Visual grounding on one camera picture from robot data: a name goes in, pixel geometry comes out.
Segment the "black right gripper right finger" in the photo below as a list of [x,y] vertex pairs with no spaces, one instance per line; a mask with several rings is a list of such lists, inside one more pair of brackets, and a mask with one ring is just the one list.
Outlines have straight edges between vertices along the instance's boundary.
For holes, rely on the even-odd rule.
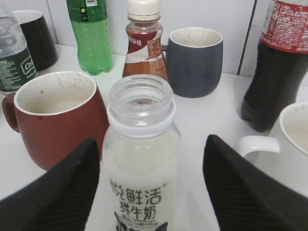
[[221,231],[306,231],[307,197],[268,176],[217,135],[206,139],[206,189]]

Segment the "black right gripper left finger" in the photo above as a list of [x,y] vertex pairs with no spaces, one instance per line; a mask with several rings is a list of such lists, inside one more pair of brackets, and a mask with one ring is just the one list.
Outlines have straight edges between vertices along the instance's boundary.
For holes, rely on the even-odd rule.
[[99,177],[99,149],[90,137],[44,175],[1,200],[0,229],[83,231]]

